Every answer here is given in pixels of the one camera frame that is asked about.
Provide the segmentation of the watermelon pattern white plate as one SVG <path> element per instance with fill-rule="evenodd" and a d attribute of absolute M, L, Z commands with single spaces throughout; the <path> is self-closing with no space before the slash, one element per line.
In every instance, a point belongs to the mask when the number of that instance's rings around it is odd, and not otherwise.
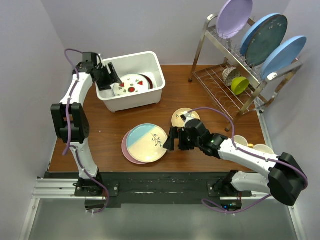
<path fill-rule="evenodd" d="M 141 74 L 127 74 L 120 78 L 122 84 L 115 83 L 113 93 L 116 97 L 145 93 L 149 89 L 148 81 Z"/>

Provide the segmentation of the blue cream leaf plate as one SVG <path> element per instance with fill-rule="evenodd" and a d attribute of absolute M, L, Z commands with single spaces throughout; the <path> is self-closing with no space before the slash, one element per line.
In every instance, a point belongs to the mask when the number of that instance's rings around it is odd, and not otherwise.
<path fill-rule="evenodd" d="M 164 143 L 168 139 L 166 132 L 152 123 L 143 123 L 134 127 L 127 136 L 128 153 L 142 163 L 160 160 L 167 152 Z"/>

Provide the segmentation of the red rimmed beige plate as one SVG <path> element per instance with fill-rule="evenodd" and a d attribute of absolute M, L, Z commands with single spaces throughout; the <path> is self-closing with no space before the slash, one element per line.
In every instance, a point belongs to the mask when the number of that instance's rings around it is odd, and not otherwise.
<path fill-rule="evenodd" d="M 144 74 L 141 74 L 141 76 L 144 77 L 144 78 L 147 80 L 148 85 L 149 85 L 149 90 L 153 89 L 153 82 L 152 82 L 152 80 L 151 80 L 148 76 L 146 76 L 146 75 L 144 75 Z"/>

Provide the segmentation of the white plastic bin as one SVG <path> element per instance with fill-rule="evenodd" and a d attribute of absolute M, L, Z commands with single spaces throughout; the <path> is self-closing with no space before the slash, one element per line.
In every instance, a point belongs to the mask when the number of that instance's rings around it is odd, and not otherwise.
<path fill-rule="evenodd" d="M 95 87 L 97 97 L 109 111 L 114 113 L 160 102 L 166 81 L 153 51 L 107 58 L 103 63 L 112 63 L 121 80 L 108 90 Z"/>

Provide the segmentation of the cream cup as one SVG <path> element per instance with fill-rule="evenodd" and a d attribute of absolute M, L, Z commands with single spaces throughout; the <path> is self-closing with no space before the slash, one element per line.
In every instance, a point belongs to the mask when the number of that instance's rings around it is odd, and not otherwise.
<path fill-rule="evenodd" d="M 241 135 L 235 135 L 234 136 L 234 142 L 237 144 L 237 145 L 242 145 L 242 146 L 245 146 L 245 147 L 248 147 L 248 141 L 245 137 L 241 136 Z"/>
<path fill-rule="evenodd" d="M 254 145 L 253 149 L 266 154 L 274 154 L 273 149 L 265 144 L 256 144 Z"/>

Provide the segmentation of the lime green bowl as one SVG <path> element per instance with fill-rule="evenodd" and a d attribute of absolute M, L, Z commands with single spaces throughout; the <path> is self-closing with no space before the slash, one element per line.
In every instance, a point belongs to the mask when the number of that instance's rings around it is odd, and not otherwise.
<path fill-rule="evenodd" d="M 231 84 L 231 91 L 237 96 L 242 94 L 247 87 L 249 86 L 250 82 L 246 77 L 240 76 L 234 78 Z"/>

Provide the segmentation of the patterned white bowl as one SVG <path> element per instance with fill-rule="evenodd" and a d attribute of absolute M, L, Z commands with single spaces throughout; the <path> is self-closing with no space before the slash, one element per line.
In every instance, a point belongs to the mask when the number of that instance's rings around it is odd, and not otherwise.
<path fill-rule="evenodd" d="M 228 87 L 230 87 L 232 85 L 233 79 L 240 76 L 241 73 L 237 70 L 236 67 L 229 67 L 223 71 L 222 80 Z"/>

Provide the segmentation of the steel dish rack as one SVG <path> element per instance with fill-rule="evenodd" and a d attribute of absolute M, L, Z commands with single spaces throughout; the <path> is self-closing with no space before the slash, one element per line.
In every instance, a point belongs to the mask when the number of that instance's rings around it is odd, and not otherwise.
<path fill-rule="evenodd" d="M 241 43 L 236 38 L 219 37 L 217 19 L 218 14 L 211 14 L 204 22 L 188 80 L 198 80 L 213 102 L 227 115 L 225 131 L 228 132 L 232 124 L 246 114 L 263 113 L 303 63 L 294 59 L 289 66 L 263 79 L 261 67 L 248 65 L 245 57 L 241 56 Z M 223 62 L 201 70 L 197 65 L 205 40 L 209 40 L 223 55 Z"/>

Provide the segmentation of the lavender plate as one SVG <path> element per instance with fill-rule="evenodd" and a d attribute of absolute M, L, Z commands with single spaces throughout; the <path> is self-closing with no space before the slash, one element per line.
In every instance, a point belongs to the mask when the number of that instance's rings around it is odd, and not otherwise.
<path fill-rule="evenodd" d="M 246 25 L 253 10 L 253 0 L 228 0 L 216 20 L 217 34 L 230 39 Z"/>

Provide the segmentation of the dark teal plate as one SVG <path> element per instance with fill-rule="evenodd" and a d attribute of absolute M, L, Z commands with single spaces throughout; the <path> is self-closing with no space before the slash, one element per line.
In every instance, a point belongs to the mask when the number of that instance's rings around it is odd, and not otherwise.
<path fill-rule="evenodd" d="M 253 68 L 261 65 L 281 44 L 287 32 L 288 19 L 282 14 L 271 16 L 257 29 L 245 53 L 246 64 Z"/>

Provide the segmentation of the light blue plate behind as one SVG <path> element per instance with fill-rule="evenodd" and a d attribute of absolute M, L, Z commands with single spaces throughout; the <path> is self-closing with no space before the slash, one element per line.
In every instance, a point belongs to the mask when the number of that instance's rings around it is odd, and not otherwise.
<path fill-rule="evenodd" d="M 240 54 L 244 56 L 248 50 L 249 44 L 255 35 L 255 33 L 258 31 L 258 29 L 270 18 L 278 15 L 278 13 L 271 13 L 267 16 L 264 16 L 259 21 L 257 21 L 251 28 L 247 31 L 247 33 L 244 35 L 244 37 L 241 40 L 241 48 L 240 48 Z"/>

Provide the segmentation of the light blue plate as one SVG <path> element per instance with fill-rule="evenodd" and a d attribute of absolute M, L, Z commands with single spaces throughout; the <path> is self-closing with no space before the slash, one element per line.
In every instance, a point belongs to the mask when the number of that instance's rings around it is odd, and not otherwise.
<path fill-rule="evenodd" d="M 241 40 L 241 48 L 240 48 L 240 54 L 244 56 L 248 50 L 249 44 L 255 35 L 255 33 L 258 31 L 258 29 L 270 18 L 278 15 L 278 13 L 271 13 L 267 16 L 264 16 L 259 21 L 257 21 L 251 28 L 247 31 L 247 33 L 244 35 L 244 37 Z"/>
<path fill-rule="evenodd" d="M 278 46 L 265 60 L 261 67 L 260 77 L 264 80 L 269 74 L 289 66 L 306 45 L 307 37 L 292 37 Z"/>

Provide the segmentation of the light blue plate front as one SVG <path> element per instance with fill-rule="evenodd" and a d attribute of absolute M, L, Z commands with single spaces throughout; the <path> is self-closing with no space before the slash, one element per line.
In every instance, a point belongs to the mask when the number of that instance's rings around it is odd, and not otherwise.
<path fill-rule="evenodd" d="M 261 67 L 260 77 L 264 80 L 269 74 L 289 66 L 306 45 L 307 37 L 292 37 L 278 46 L 265 60 Z"/>

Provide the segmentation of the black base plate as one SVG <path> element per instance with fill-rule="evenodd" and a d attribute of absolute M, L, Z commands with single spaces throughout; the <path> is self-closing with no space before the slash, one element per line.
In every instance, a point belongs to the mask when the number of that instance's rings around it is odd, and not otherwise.
<path fill-rule="evenodd" d="M 235 172 L 103 172 L 100 181 L 105 192 L 90 179 L 77 179 L 72 172 L 46 172 L 42 181 L 61 194 L 84 199 L 87 210 L 104 205 L 120 208 L 123 204 L 198 205 L 202 199 L 238 210 L 242 200 L 256 191 L 237 191 L 229 184 Z"/>

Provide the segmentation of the aluminium rail frame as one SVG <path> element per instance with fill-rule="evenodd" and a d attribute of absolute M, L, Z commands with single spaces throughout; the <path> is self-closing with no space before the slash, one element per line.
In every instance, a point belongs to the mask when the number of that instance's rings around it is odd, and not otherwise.
<path fill-rule="evenodd" d="M 23 240 L 305 240 L 294 206 L 256 192 L 226 209 L 200 204 L 123 204 L 92 214 L 83 198 L 58 193 L 39 178 L 21 233 Z"/>

